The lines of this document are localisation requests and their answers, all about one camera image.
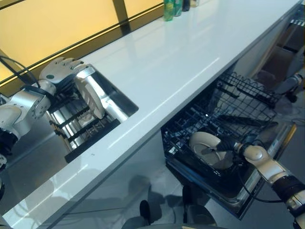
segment wire rack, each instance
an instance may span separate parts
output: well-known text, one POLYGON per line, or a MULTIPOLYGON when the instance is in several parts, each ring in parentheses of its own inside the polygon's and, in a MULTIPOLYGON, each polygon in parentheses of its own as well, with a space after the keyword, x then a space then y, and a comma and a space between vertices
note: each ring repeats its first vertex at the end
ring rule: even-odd
POLYGON ((280 96, 236 73, 223 73, 162 127, 167 159, 175 158, 206 177, 231 175, 236 166, 216 169, 189 147, 190 136, 204 131, 220 139, 229 136, 240 142, 254 141, 265 128, 276 125, 273 108, 280 96))
POLYGON ((71 162, 83 148, 92 145, 119 125, 119 121, 108 114, 103 119, 95 118, 79 92, 74 95, 59 94, 57 102, 48 112, 47 117, 70 151, 65 159, 71 162))
POLYGON ((298 25, 301 27, 305 26, 305 15, 304 15, 305 6, 303 4, 300 5, 299 9, 291 19, 290 23, 294 25, 298 25))

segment dishwasher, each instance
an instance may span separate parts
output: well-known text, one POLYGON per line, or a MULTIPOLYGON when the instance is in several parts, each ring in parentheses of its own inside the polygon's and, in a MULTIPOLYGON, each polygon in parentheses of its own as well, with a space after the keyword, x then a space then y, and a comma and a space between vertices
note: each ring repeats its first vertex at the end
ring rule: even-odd
POLYGON ((222 159, 216 154, 198 156, 189 139, 197 131, 233 137, 263 146, 278 159, 296 129, 276 119, 273 109, 279 99, 258 82, 225 71, 161 128, 166 166, 182 185, 195 185, 241 219, 253 201, 241 179, 255 196, 264 181, 232 152, 222 159))

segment black cable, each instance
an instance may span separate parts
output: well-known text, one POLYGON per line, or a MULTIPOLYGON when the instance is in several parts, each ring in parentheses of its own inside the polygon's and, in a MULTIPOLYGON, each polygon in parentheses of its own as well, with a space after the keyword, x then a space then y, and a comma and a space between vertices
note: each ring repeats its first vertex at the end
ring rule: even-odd
MULTIPOLYGON (((0 58, 3 58, 3 59, 7 59, 7 60, 10 60, 10 61, 13 61, 15 62, 16 64, 20 65, 23 69, 27 70, 27 72, 29 73, 31 79, 37 84, 38 87, 40 87, 40 84, 38 83, 38 80, 35 78, 35 76, 33 75, 33 73, 27 68, 25 67, 23 64, 19 63, 18 61, 10 58, 10 57, 7 57, 7 56, 1 56, 0 55, 0 58)), ((17 77, 21 80, 22 80, 22 77, 18 74, 17 77)))
POLYGON ((30 81, 28 81, 27 79, 24 79, 18 71, 15 71, 11 66, 9 66, 4 59, 2 59, 0 57, 0 63, 2 63, 5 67, 7 67, 11 72, 13 72, 14 75, 16 75, 18 77, 18 79, 20 79, 25 85, 31 84, 30 81))
POLYGON ((264 149, 266 149, 266 146, 265 146, 264 142, 262 142, 261 140, 256 139, 256 140, 254 140, 253 142, 259 142, 259 143, 261 144, 261 146, 262 146, 264 149))
POLYGON ((238 178, 240 179, 244 189, 246 190, 246 192, 249 194, 249 196, 251 196, 253 199, 255 200, 258 200, 258 201, 261 201, 261 202, 264 202, 264 203, 283 203, 282 200, 265 200, 265 199, 260 199, 260 198, 257 198, 255 197, 246 187, 245 183, 243 182, 243 179, 240 175, 240 171, 239 171, 239 168, 237 168, 237 175, 238 175, 238 178))

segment robot finger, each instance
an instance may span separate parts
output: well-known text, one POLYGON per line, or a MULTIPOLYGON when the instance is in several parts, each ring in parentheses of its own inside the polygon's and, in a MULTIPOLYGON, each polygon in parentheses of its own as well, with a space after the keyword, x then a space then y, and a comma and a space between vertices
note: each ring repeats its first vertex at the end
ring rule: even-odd
POLYGON ((73 58, 64 59, 60 64, 62 66, 68 66, 73 61, 73 58))
POLYGON ((76 68, 73 69, 73 73, 74 74, 79 73, 80 71, 84 70, 86 66, 87 66, 86 64, 78 65, 76 68))
POLYGON ((62 62, 63 60, 64 60, 63 57, 58 57, 58 58, 52 60, 52 61, 50 62, 50 64, 59 64, 59 63, 62 62))
POLYGON ((76 66, 83 64, 83 61, 77 60, 77 61, 73 61, 70 65, 71 65, 71 69, 74 69, 76 66))

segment white countertop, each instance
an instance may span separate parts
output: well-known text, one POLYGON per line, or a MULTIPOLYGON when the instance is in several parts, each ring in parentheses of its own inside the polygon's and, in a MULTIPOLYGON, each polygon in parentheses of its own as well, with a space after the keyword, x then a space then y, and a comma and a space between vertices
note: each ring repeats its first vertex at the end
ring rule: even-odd
POLYGON ((50 178, 55 188, 46 182, 8 211, 4 218, 14 229, 36 228, 84 195, 299 0, 201 2, 171 22, 159 18, 82 59, 139 110, 50 178))

